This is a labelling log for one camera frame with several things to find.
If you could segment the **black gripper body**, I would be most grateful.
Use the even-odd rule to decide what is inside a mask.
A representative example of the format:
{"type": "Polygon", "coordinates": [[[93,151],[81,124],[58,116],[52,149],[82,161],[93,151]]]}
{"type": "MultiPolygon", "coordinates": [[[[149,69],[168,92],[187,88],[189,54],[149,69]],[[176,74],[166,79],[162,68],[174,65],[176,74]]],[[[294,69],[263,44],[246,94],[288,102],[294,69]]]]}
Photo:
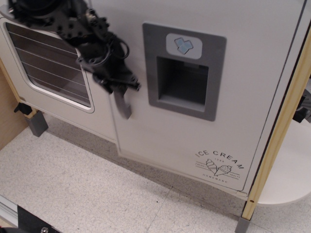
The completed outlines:
{"type": "Polygon", "coordinates": [[[90,59],[80,56],[77,58],[77,63],[84,70],[92,73],[93,80],[109,94],[115,89],[126,91],[127,88],[132,88],[138,91],[140,83],[124,62],[128,55],[126,53],[123,57],[118,57],[112,53],[106,57],[90,59]]]}

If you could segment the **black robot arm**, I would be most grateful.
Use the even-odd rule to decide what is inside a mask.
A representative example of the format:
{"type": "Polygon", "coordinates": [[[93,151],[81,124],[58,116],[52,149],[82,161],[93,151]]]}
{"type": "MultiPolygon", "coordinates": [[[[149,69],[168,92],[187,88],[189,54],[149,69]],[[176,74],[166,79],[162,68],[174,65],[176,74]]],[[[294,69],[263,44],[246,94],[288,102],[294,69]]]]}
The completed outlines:
{"type": "Polygon", "coordinates": [[[57,33],[79,51],[77,63],[108,93],[129,87],[139,90],[137,78],[124,62],[129,55],[122,48],[126,43],[108,30],[106,18],[98,17],[85,1],[10,0],[0,12],[28,28],[57,33]]]}

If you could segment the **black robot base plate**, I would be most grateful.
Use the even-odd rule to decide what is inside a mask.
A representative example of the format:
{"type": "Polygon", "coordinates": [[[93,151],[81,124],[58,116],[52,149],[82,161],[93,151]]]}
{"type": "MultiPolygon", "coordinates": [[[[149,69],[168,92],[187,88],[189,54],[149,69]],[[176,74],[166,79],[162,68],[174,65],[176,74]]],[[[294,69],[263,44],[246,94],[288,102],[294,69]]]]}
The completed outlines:
{"type": "Polygon", "coordinates": [[[60,233],[54,226],[17,206],[18,227],[1,227],[1,233],[60,233]]]}

